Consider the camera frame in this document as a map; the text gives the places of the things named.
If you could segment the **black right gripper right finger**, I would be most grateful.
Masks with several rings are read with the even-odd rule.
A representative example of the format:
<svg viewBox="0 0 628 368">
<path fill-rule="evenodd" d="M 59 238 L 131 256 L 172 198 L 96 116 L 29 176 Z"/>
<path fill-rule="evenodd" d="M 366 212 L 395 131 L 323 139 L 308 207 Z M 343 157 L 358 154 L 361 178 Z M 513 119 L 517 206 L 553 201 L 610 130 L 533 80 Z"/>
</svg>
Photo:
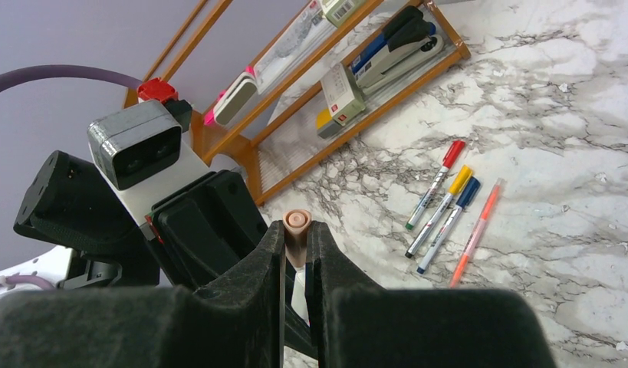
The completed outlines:
<svg viewBox="0 0 628 368">
<path fill-rule="evenodd" d="M 553 367 L 529 304 L 503 289 L 387 289 L 307 231 L 305 295 L 322 367 Z"/>
</svg>

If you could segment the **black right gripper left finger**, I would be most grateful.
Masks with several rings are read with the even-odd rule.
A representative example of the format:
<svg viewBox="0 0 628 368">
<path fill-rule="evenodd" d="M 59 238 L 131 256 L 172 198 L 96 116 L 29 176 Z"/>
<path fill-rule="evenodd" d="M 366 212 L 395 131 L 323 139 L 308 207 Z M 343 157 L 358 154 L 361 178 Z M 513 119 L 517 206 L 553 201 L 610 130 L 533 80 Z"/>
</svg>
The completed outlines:
<svg viewBox="0 0 628 368">
<path fill-rule="evenodd" d="M 0 300 L 0 367 L 280 367 L 284 226 L 196 291 L 105 287 Z"/>
</svg>

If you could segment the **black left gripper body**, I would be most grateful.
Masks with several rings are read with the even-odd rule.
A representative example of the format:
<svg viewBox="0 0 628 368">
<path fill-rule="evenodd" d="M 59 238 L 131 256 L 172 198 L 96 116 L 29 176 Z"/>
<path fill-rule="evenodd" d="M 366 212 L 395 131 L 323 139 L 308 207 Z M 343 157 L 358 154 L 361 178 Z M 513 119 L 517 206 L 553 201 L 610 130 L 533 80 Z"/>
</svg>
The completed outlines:
<svg viewBox="0 0 628 368">
<path fill-rule="evenodd" d="M 146 240 L 97 168 L 61 151 L 41 167 L 22 201 L 16 233 L 73 248 L 117 267 L 114 288 L 196 291 L 249 255 L 270 227 L 238 173 L 210 172 L 156 205 Z M 285 271 L 292 291 L 295 272 Z M 316 357 L 309 329 L 285 307 L 284 347 Z"/>
</svg>

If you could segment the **clear white pen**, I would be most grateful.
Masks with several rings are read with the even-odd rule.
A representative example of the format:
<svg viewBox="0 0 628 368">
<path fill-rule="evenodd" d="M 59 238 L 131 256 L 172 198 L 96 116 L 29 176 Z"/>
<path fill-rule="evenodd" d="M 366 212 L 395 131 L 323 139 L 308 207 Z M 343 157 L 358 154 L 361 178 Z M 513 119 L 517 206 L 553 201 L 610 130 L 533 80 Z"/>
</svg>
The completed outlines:
<svg viewBox="0 0 628 368">
<path fill-rule="evenodd" d="M 305 295 L 306 287 L 306 267 L 295 268 L 294 286 L 291 295 L 291 307 L 296 315 L 298 315 L 303 322 L 308 326 L 310 325 L 310 319 L 307 309 L 307 301 Z"/>
</svg>

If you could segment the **beige pen cap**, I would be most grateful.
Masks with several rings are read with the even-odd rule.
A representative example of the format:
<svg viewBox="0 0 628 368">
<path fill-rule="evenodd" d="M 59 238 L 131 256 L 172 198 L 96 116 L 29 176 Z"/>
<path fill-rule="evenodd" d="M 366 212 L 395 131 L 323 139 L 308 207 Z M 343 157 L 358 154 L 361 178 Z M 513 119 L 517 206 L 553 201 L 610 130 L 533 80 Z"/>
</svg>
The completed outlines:
<svg viewBox="0 0 628 368">
<path fill-rule="evenodd" d="M 286 256 L 294 268 L 304 267 L 307 260 L 307 231 L 311 213 L 305 209 L 292 209 L 282 218 Z"/>
</svg>

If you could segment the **orange pen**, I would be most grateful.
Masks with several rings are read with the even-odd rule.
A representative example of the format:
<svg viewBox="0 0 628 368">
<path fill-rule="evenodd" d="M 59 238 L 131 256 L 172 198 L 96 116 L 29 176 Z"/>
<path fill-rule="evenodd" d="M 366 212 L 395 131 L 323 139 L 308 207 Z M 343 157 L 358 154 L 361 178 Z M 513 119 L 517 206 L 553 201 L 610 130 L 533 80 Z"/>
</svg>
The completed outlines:
<svg viewBox="0 0 628 368">
<path fill-rule="evenodd" d="M 475 223 L 475 226 L 472 229 L 472 233 L 470 234 L 469 239 L 463 249 L 459 262 L 456 265 L 452 278 L 449 282 L 450 288 L 458 287 L 465 272 L 465 269 L 467 268 L 469 262 L 472 260 L 475 250 L 482 239 L 483 233 L 485 232 L 492 210 L 498 201 L 504 183 L 505 181 L 503 180 L 503 178 L 499 178 L 497 182 L 493 185 L 492 190 L 490 191 L 488 198 L 483 205 L 481 213 L 478 217 L 478 221 Z"/>
</svg>

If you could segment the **blue pen cap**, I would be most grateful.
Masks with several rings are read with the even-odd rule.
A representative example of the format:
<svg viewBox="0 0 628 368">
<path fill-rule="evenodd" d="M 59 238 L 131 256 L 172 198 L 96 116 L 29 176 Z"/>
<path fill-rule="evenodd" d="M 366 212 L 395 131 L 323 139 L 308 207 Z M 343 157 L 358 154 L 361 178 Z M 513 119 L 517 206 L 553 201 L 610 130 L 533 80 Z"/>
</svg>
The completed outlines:
<svg viewBox="0 0 628 368">
<path fill-rule="evenodd" d="M 461 195 L 458 197 L 456 201 L 456 205 L 463 209 L 469 206 L 472 203 L 478 191 L 480 190 L 480 188 L 481 188 L 480 181 L 476 179 L 474 176 L 471 177 L 467 181 L 465 188 L 462 190 Z"/>
</svg>

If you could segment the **white blue tip marker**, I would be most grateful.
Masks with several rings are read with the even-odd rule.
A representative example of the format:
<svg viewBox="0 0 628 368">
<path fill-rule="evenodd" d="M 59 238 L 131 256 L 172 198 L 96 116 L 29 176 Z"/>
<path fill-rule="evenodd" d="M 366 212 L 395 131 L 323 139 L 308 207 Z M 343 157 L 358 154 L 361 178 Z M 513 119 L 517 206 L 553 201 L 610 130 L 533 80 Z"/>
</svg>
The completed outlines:
<svg viewBox="0 0 628 368">
<path fill-rule="evenodd" d="M 424 255 L 421 262 L 418 264 L 416 271 L 419 274 L 424 274 L 425 271 L 429 268 L 429 265 L 431 264 L 433 258 L 437 254 L 443 242 L 449 236 L 450 232 L 453 230 L 454 226 L 456 225 L 457 221 L 459 220 L 464 210 L 465 209 L 458 207 L 455 204 L 452 212 L 450 213 L 449 217 L 446 219 L 445 223 L 441 227 L 438 235 L 434 238 L 430 248 Z"/>
</svg>

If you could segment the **thin white black pen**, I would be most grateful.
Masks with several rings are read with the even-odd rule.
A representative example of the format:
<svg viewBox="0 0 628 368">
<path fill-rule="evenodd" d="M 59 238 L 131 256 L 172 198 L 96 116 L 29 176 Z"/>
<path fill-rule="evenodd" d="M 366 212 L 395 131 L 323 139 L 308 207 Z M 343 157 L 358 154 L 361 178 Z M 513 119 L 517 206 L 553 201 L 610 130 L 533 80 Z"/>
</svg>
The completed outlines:
<svg viewBox="0 0 628 368">
<path fill-rule="evenodd" d="M 442 215 L 445 213 L 446 209 L 449 207 L 449 204 L 452 202 L 454 198 L 455 196 L 453 196 L 452 194 L 448 192 L 443 196 L 441 202 L 439 203 L 438 208 L 434 211 L 434 213 L 432 214 L 428 222 L 422 227 L 422 230 L 419 232 L 419 234 L 416 236 L 412 244 L 408 247 L 407 251 L 405 252 L 405 256 L 407 258 L 412 258 L 417 253 L 417 251 L 421 248 L 423 243 L 431 235 L 432 230 L 439 223 L 439 220 L 441 219 Z"/>
</svg>

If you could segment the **red pen cap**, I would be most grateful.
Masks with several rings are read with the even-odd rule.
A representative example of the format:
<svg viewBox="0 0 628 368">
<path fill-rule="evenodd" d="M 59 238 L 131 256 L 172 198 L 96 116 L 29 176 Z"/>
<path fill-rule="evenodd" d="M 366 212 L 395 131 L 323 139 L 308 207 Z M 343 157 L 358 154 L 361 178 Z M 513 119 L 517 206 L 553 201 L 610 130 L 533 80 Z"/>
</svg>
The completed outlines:
<svg viewBox="0 0 628 368">
<path fill-rule="evenodd" d="M 442 166 L 447 169 L 451 169 L 455 161 L 459 158 L 461 152 L 464 150 L 465 145 L 466 142 L 463 140 L 453 141 L 442 159 Z"/>
</svg>

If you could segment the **white whiteboard marker pen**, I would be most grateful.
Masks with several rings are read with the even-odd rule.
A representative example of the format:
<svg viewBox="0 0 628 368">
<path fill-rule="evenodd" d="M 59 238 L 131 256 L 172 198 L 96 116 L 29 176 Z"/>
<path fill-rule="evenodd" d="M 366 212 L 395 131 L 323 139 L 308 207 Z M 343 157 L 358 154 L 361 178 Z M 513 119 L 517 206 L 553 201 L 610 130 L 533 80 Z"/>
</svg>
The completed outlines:
<svg viewBox="0 0 628 368">
<path fill-rule="evenodd" d="M 407 220 L 407 222 L 405 224 L 405 229 L 406 230 L 412 230 L 419 223 L 419 220 L 422 218 L 422 215 L 423 215 L 426 207 L 431 202 L 432 197 L 435 195 L 435 193 L 437 192 L 437 190 L 441 186 L 441 183 L 445 179 L 446 174 L 449 172 L 449 170 L 450 169 L 447 169 L 447 168 L 443 167 L 442 164 L 441 164 L 440 169 L 436 173 L 436 175 L 434 176 L 433 180 L 431 181 L 431 184 L 430 184 L 429 188 L 426 190 L 425 194 L 418 201 L 418 203 L 417 203 L 416 207 L 414 208 L 412 214 L 408 218 L 408 220 Z"/>
</svg>

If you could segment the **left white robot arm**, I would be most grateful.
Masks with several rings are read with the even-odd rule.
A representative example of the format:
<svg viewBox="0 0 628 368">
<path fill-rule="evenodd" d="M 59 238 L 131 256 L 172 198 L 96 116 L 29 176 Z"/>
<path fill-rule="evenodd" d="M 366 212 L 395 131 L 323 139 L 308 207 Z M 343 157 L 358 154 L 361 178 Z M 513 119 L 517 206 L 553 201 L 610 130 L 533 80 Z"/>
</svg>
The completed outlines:
<svg viewBox="0 0 628 368">
<path fill-rule="evenodd" d="M 196 156 L 125 192 L 52 153 L 14 229 L 52 250 L 0 271 L 0 367 L 279 367 L 317 357 L 284 226 Z"/>
</svg>

